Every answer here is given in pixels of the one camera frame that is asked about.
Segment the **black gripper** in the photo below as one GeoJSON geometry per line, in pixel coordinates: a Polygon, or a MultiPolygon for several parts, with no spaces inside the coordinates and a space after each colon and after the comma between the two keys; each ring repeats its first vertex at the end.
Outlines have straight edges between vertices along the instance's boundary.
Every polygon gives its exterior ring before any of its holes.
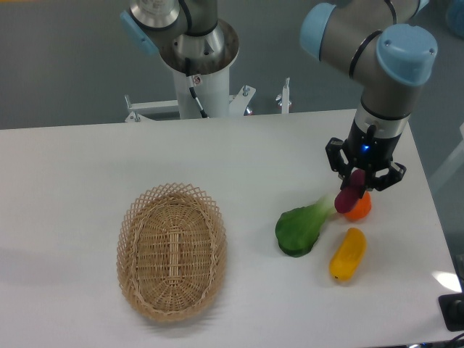
{"type": "Polygon", "coordinates": [[[349,185],[354,168],[365,171],[366,191],[383,191],[399,183],[407,168],[392,161],[406,123],[407,118],[383,120],[374,116],[355,116],[345,141],[331,138],[325,150],[331,170],[341,179],[340,189],[349,185]],[[387,168],[386,174],[376,176],[376,172],[387,168]]]}

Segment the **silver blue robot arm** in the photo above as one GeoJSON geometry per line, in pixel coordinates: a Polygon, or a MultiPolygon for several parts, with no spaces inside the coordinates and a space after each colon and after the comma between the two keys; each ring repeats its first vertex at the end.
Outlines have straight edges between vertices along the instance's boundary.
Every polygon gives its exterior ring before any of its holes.
{"type": "MultiPolygon", "coordinates": [[[[400,182],[394,149],[430,78],[438,49],[425,29],[409,25],[424,1],[352,1],[314,6],[301,47],[360,83],[364,91],[347,139],[326,154],[343,192],[363,195],[400,182]]],[[[229,67],[239,52],[235,30],[216,1],[131,1],[120,14],[128,36],[171,69],[183,119],[242,115],[229,97],[229,67]]]]}

